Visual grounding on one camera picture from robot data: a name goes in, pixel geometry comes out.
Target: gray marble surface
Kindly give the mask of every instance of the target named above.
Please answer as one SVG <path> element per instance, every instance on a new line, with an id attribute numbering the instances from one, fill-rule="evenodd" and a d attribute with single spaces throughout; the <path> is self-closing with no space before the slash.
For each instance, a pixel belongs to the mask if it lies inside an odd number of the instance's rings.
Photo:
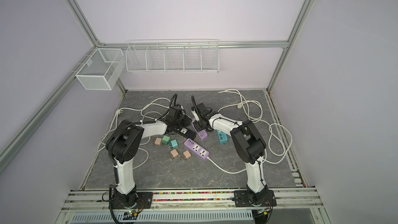
<path id="1" fill-rule="evenodd" d="M 151 101 L 165 97 L 170 99 L 174 93 L 178 94 L 177 104 L 181 104 L 184 109 L 191 109 L 191 95 L 195 96 L 196 103 L 203 102 L 206 107 L 212 107 L 218 111 L 219 108 L 236 104 L 240 102 L 240 97 L 232 93 L 217 93 L 217 91 L 129 91 L 124 98 L 121 107 L 130 107 L 141 109 Z M 271 113 L 263 91 L 241 91 L 247 100 L 259 101 L 263 107 L 263 120 L 272 123 Z M 167 105 L 168 101 L 159 100 L 158 103 Z M 166 109 L 159 106 L 150 106 L 143 113 L 149 111 L 157 111 L 163 113 Z M 237 107 L 228 107 L 220 111 L 224 116 L 235 120 L 246 120 L 247 117 L 243 109 Z M 260 109 L 255 104 L 250 103 L 250 115 L 258 117 Z M 150 113 L 148 116 L 158 117 L 156 113 Z M 138 121 L 142 119 L 139 111 L 125 110 L 118 119 L 120 123 L 124 119 Z M 270 136 L 268 125 L 266 123 L 256 123 L 256 127 L 260 131 L 266 142 Z M 244 162 L 238 157 L 231 137 L 225 144 L 220 144 L 216 132 L 208 133 L 208 138 L 200 141 L 197 137 L 196 142 L 209 151 L 209 157 L 223 169 L 236 172 L 245 168 Z M 185 138 L 180 135 L 171 135 L 171 139 L 178 142 L 177 151 L 181 154 L 186 151 L 184 146 Z M 192 157 L 185 161 L 181 156 L 175 160 L 168 158 L 171 149 L 168 146 L 154 145 L 155 136 L 150 138 L 150 142 L 140 146 L 149 153 L 148 161 L 141 167 L 134 170 L 134 180 L 138 189 L 158 189 L 158 188 L 237 188 L 245 187 L 247 182 L 247 173 L 227 174 L 219 170 L 210 161 L 203 161 L 192 153 Z M 282 153 L 281 144 L 275 140 L 271 140 L 272 150 L 276 153 Z M 142 163 L 147 154 L 138 150 L 134 157 L 134 165 Z M 269 150 L 267 160 L 278 161 L 280 157 L 276 157 Z M 269 187 L 295 187 L 289 165 L 286 158 L 279 164 L 263 164 L 264 177 Z M 107 151 L 102 150 L 99 153 L 97 161 L 94 164 L 92 172 L 86 183 L 86 188 L 107 188 L 109 184 L 114 183 L 112 162 L 107 157 Z"/>

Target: blue power strip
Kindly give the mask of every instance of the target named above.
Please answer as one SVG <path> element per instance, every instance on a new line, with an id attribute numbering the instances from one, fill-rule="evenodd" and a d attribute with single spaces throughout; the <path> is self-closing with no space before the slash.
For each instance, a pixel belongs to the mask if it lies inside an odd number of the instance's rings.
<path id="1" fill-rule="evenodd" d="M 217 131 L 218 140 L 220 140 L 220 144 L 224 144 L 228 141 L 228 136 L 224 132 Z"/>

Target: power socket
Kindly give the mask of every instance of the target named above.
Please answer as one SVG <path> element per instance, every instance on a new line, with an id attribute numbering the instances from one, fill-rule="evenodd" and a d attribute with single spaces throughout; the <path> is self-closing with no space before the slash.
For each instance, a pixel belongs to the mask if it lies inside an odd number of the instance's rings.
<path id="1" fill-rule="evenodd" d="M 206 159 L 209 156 L 209 152 L 207 150 L 205 150 L 203 147 L 198 145 L 190 138 L 187 138 L 187 140 L 184 142 L 184 145 L 202 159 Z"/>

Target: purple power strip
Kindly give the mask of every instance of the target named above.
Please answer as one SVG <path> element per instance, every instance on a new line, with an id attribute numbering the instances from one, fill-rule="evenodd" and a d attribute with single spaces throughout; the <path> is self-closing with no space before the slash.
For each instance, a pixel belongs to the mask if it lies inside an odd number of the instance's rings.
<path id="1" fill-rule="evenodd" d="M 187 140 L 184 142 L 184 145 L 202 159 L 206 159 L 209 156 L 209 152 L 207 150 L 202 148 L 190 138 L 187 138 Z"/>
<path id="2" fill-rule="evenodd" d="M 195 126 L 193 125 L 193 122 L 194 122 L 194 121 L 196 121 L 195 118 L 192 119 L 191 126 L 193 127 L 194 131 L 195 131 L 195 132 L 198 134 L 198 136 L 200 137 L 200 141 L 205 140 L 205 139 L 207 138 L 207 132 L 206 132 L 206 130 L 202 130 L 202 131 L 200 131 L 200 132 L 196 131 Z"/>

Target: mesh basket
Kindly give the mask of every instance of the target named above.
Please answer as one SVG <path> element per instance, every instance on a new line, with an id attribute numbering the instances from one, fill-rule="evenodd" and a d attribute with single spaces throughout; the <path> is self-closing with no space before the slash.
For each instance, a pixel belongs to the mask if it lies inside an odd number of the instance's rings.
<path id="1" fill-rule="evenodd" d="M 76 73 L 88 90 L 112 90 L 125 66 L 121 49 L 97 48 Z"/>
<path id="2" fill-rule="evenodd" d="M 218 44 L 129 45 L 126 64 L 132 73 L 218 72 Z"/>

